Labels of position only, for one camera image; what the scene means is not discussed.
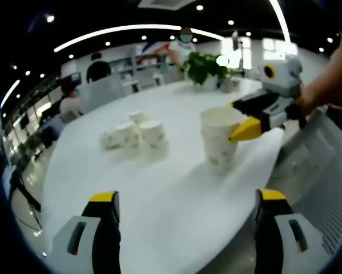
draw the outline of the white shirt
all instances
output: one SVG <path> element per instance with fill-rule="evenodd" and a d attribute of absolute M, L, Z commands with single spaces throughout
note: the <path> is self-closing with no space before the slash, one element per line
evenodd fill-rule
<path fill-rule="evenodd" d="M 61 114 L 72 111 L 77 117 L 81 115 L 81 103 L 78 98 L 66 97 L 61 101 L 59 106 Z"/>
<path fill-rule="evenodd" d="M 187 60 L 190 53 L 196 51 L 196 48 L 193 43 L 188 42 L 184 43 L 179 40 L 174 40 L 170 43 L 170 46 L 168 47 L 169 50 L 173 50 L 177 52 L 178 55 L 178 61 L 182 65 L 184 61 Z"/>

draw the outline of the plant pot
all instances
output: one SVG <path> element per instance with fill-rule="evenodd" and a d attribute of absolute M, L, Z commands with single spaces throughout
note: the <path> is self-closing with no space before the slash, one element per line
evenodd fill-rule
<path fill-rule="evenodd" d="M 208 77 L 202 85 L 196 84 L 196 91 L 215 91 L 218 78 L 216 76 Z"/>
<path fill-rule="evenodd" d="M 239 81 L 231 78 L 223 79 L 223 83 L 220 86 L 220 90 L 224 93 L 231 93 L 239 88 Z"/>

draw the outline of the round table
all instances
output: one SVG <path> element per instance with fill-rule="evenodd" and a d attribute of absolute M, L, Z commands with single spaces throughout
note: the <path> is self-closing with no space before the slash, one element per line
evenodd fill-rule
<path fill-rule="evenodd" d="M 73 215 L 81 215 L 91 196 L 117 190 L 122 273 L 195 273 L 203 268 L 250 215 L 255 190 L 265 187 L 271 175 L 283 132 L 274 129 L 239 143 L 233 171 L 220 177 L 205 164 L 199 114 L 260 86 L 241 79 L 239 91 L 224 94 L 176 82 L 116 100 L 67 125 L 43 186 L 48 251 L 54 235 Z M 135 110 L 163 123 L 170 142 L 165 159 L 126 159 L 121 150 L 101 148 L 102 133 Z"/>

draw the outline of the green plant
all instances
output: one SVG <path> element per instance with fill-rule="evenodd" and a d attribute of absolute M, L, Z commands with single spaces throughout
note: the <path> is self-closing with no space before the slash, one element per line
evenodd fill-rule
<path fill-rule="evenodd" d="M 218 65 L 216 62 L 218 57 L 219 55 L 190 53 L 183 64 L 183 68 L 187 71 L 188 77 L 199 85 L 202 85 L 209 76 L 224 79 L 228 75 L 234 74 L 234 70 Z"/>

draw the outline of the cup stack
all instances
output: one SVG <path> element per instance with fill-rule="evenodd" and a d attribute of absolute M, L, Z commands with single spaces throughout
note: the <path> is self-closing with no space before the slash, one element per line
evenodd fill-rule
<path fill-rule="evenodd" d="M 147 117 L 143 111 L 134 111 L 129 113 L 129 119 L 132 120 L 135 124 L 140 125 L 147 120 Z"/>
<path fill-rule="evenodd" d="M 115 140 L 113 131 L 104 132 L 100 137 L 100 142 L 105 150 L 109 150 L 119 145 L 118 142 Z"/>
<path fill-rule="evenodd" d="M 140 152 L 139 131 L 133 121 L 117 125 L 114 131 L 115 140 L 126 154 L 136 155 Z"/>
<path fill-rule="evenodd" d="M 141 123 L 139 129 L 146 158 L 159 159 L 167 155 L 168 140 L 161 122 L 149 120 Z"/>
<path fill-rule="evenodd" d="M 228 138 L 243 119 L 238 110 L 226 107 L 209 108 L 200 114 L 206 161 L 216 174 L 225 174 L 232 168 L 237 143 Z"/>

